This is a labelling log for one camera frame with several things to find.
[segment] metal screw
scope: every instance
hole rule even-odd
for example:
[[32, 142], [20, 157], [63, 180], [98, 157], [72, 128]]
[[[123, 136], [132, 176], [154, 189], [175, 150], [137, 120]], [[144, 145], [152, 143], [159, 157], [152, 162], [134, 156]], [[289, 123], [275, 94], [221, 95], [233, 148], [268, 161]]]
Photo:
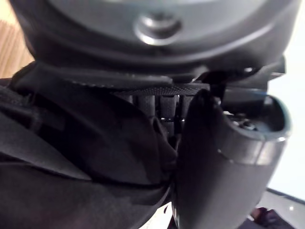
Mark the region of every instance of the metal screw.
[[244, 72], [245, 73], [250, 73], [250, 72], [252, 72], [253, 71], [253, 68], [245, 68], [244, 69]]
[[242, 124], [242, 128], [246, 130], [255, 130], [255, 125], [250, 121], [244, 121]]

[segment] black fabric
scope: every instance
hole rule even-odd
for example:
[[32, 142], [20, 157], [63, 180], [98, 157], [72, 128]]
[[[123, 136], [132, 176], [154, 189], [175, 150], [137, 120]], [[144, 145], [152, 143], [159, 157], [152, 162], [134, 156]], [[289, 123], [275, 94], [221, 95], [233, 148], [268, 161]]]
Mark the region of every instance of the black fabric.
[[177, 155], [162, 125], [117, 96], [29, 68], [10, 89], [48, 112], [36, 132], [0, 113], [0, 228], [139, 228], [168, 201]]

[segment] white surface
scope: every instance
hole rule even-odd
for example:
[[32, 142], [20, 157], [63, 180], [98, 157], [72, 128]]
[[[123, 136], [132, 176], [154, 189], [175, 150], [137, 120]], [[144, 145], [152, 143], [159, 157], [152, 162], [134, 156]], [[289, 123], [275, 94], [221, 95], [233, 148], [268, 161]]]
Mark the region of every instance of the white surface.
[[172, 203], [159, 208], [140, 229], [167, 229], [173, 215]]
[[305, 2], [285, 52], [287, 75], [269, 84], [269, 93], [288, 107], [293, 135], [269, 187], [305, 200]]
[[305, 228], [305, 205], [265, 192], [258, 207], [274, 209], [285, 221], [296, 229]]

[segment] black nylon fabric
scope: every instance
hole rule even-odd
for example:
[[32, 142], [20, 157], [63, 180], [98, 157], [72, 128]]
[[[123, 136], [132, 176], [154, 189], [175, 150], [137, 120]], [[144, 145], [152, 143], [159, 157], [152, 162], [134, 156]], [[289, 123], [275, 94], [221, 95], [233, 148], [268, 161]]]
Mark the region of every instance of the black nylon fabric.
[[137, 229], [168, 200], [176, 152], [157, 119], [39, 65], [10, 89], [61, 125], [42, 116], [34, 133], [0, 114], [0, 228]]

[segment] gray plastic surface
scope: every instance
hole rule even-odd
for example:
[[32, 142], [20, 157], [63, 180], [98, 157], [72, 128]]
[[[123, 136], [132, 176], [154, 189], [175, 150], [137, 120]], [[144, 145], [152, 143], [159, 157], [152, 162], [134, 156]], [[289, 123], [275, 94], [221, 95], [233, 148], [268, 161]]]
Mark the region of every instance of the gray plastic surface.
[[140, 42], [134, 26], [141, 16], [170, 13], [182, 23], [175, 43], [185, 43], [227, 30], [255, 14], [267, 0], [48, 0], [71, 20], [89, 30], [125, 42]]

